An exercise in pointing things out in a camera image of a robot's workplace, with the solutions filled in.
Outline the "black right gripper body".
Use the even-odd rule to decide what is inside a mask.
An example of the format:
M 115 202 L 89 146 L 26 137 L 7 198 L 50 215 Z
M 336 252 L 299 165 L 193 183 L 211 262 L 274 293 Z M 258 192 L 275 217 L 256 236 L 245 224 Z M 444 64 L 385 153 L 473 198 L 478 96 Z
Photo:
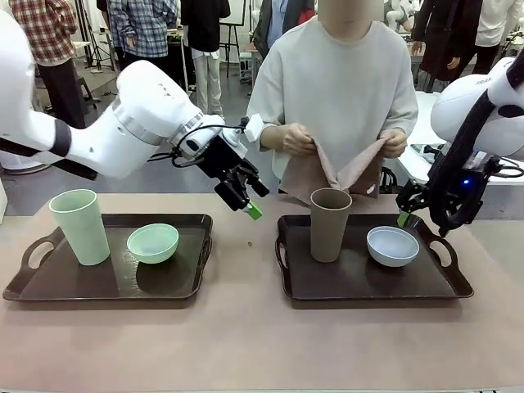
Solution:
M 455 209 L 476 205 L 484 194 L 488 179 L 480 169 L 460 169 L 449 186 L 449 204 Z

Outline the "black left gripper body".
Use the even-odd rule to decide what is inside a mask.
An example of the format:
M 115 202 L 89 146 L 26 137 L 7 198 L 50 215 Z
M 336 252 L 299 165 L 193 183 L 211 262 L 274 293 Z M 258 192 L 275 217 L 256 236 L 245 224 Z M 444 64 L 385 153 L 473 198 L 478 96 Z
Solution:
M 197 167 L 209 178 L 246 177 L 242 162 L 243 159 L 220 136 L 216 136 L 200 155 Z

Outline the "person's left hand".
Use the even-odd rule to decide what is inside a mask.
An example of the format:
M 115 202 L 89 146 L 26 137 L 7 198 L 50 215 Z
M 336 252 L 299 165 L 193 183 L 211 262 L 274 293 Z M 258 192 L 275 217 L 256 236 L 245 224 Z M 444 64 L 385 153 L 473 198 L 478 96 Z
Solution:
M 407 147 L 407 136 L 403 129 L 384 130 L 379 138 L 384 141 L 380 155 L 385 159 L 399 158 Z

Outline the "person's right hand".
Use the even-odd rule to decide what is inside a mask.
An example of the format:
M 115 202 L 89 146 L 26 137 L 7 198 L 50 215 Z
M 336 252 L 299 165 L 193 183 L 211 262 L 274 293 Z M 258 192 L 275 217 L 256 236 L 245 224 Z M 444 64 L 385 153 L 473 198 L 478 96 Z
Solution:
M 298 123 L 282 126 L 282 149 L 294 156 L 313 154 L 317 147 L 305 126 Z

